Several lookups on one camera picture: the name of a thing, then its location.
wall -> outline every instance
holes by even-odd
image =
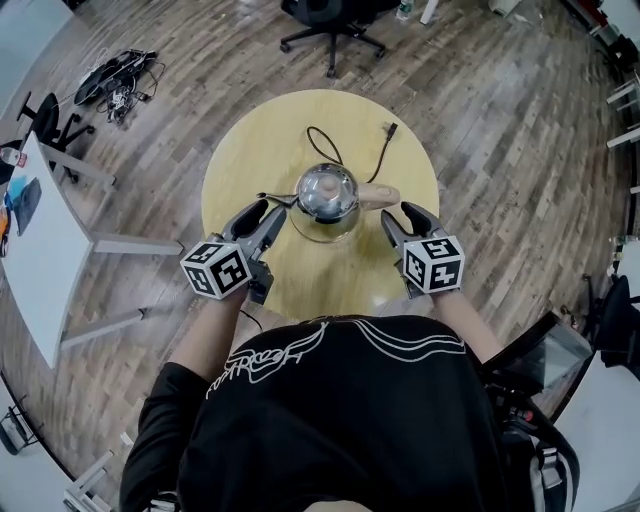
[[[31,66],[71,17],[62,0],[7,0],[0,7],[0,117]]]
[[[0,380],[2,416],[10,405],[13,401]],[[0,444],[0,509],[4,512],[68,512],[62,500],[69,485],[71,480],[39,444],[15,457]]]
[[[623,35],[640,48],[640,3],[638,0],[604,0],[600,10]]]

chair wheel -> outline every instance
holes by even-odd
[[[69,176],[69,179],[71,180],[71,183],[76,184],[76,183],[78,183],[78,181],[80,181],[80,178],[78,178],[78,175],[72,173],[71,170],[69,170],[68,167],[65,167],[64,170],[66,171],[67,176]]]

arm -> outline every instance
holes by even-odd
[[[122,512],[146,510],[159,492],[176,490],[180,459],[207,390],[222,373],[245,296],[246,288],[207,301],[160,371],[122,475]]]
[[[224,300],[210,300],[182,339],[169,362],[184,366],[211,383],[229,357],[240,307],[247,295],[243,287]]]
[[[502,351],[502,345],[460,290],[431,295],[440,321],[451,327],[481,363]]]

wooden handle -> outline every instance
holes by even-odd
[[[397,188],[375,183],[358,183],[358,199],[363,210],[378,210],[398,204],[400,192]]]

kettle lid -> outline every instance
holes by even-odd
[[[358,203],[358,182],[338,164],[323,163],[305,172],[297,186],[298,204],[321,220],[337,220]]]

